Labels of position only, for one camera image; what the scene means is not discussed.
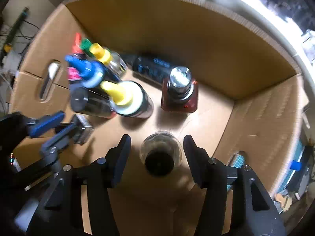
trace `yellow nozzle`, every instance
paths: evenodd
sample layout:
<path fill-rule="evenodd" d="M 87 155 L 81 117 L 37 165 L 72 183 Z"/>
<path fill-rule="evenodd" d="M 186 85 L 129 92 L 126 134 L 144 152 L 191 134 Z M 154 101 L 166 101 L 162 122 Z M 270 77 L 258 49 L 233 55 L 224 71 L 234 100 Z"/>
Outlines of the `yellow nozzle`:
<path fill-rule="evenodd" d="M 103 81 L 100 87 L 113 98 L 116 105 L 123 106 L 132 101 L 132 92 L 126 88 L 109 81 Z"/>
<path fill-rule="evenodd" d="M 103 49 L 98 43 L 93 43 L 90 46 L 89 51 L 103 64 L 108 64 L 113 59 L 111 53 L 108 50 Z"/>

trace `blue nozzle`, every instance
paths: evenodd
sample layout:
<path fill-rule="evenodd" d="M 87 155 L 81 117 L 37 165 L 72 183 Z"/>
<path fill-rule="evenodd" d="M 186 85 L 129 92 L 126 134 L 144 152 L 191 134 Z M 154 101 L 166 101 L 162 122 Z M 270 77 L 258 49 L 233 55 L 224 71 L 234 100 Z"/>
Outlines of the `blue nozzle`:
<path fill-rule="evenodd" d="M 46 115 L 42 117 L 35 125 L 29 128 L 29 136 L 39 137 L 44 134 L 48 130 L 58 126 L 64 119 L 65 113 L 63 111 L 59 111 L 54 113 L 53 115 Z"/>
<path fill-rule="evenodd" d="M 77 69 L 80 73 L 80 77 L 84 80 L 90 80 L 94 76 L 95 65 L 90 61 L 80 60 L 70 55 L 65 56 L 65 61 L 69 62 L 70 66 Z"/>

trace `red cap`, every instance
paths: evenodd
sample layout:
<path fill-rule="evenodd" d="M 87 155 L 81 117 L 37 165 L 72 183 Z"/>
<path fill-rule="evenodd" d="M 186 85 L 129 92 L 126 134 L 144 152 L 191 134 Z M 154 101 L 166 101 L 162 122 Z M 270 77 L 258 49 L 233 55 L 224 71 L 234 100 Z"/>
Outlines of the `red cap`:
<path fill-rule="evenodd" d="M 76 54 L 83 53 L 83 51 L 80 49 L 80 43 L 81 43 L 81 35 L 80 33 L 76 33 L 74 45 L 72 46 L 72 53 L 76 53 Z"/>

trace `blue clamp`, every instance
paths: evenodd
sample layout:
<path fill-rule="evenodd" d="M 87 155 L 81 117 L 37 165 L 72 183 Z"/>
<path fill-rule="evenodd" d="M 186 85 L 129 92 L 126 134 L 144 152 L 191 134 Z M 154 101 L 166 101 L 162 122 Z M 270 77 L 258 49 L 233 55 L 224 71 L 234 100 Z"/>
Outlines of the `blue clamp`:
<path fill-rule="evenodd" d="M 35 125 L 29 127 L 29 136 L 31 138 L 39 137 L 48 130 L 58 126 L 63 121 L 64 117 L 65 113 L 63 111 L 56 112 L 53 115 L 45 115 L 40 118 Z"/>

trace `glass jar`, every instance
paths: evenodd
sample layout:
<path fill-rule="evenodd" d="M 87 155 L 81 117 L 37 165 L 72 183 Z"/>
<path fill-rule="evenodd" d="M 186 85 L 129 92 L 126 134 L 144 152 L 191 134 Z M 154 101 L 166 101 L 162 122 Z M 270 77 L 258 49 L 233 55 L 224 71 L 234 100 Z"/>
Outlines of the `glass jar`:
<path fill-rule="evenodd" d="M 140 149 L 140 159 L 152 176 L 166 176 L 179 166 L 182 157 L 180 142 L 168 131 L 150 135 Z"/>

